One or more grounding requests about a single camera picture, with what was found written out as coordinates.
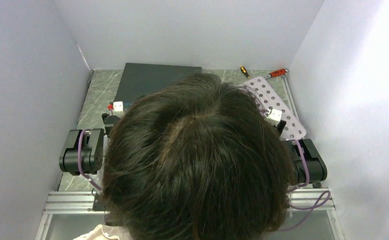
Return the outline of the pink music stand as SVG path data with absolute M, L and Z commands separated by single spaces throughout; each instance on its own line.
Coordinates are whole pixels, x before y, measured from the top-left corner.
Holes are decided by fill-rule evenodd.
M 240 85 L 243 89 L 250 91 L 256 100 L 256 104 L 264 117 L 270 109 L 282 111 L 281 120 L 286 121 L 286 126 L 280 137 L 285 140 L 300 140 L 306 137 L 307 131 L 302 123 L 294 116 L 291 109 L 284 100 L 273 89 L 270 83 L 262 76 L 249 78 Z M 277 123 L 268 120 L 276 127 Z

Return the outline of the dark network switch box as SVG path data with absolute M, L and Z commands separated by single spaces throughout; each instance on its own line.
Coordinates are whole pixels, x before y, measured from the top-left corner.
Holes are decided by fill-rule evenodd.
M 199 66 L 126 63 L 114 101 L 132 104 L 142 96 L 200 73 L 202 68 Z

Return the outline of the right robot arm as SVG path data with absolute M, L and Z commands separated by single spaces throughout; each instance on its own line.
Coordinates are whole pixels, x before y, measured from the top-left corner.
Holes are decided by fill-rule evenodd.
M 327 167 L 311 139 L 283 140 L 282 142 L 293 168 L 294 177 L 291 183 L 293 187 L 326 180 Z

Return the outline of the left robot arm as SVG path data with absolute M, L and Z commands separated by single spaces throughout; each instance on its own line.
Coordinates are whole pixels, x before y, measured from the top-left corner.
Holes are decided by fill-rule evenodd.
M 100 194 L 102 187 L 93 179 L 103 165 L 105 138 L 121 117 L 110 113 L 101 115 L 103 128 L 73 129 L 67 134 L 58 159 L 63 173 L 81 176 Z

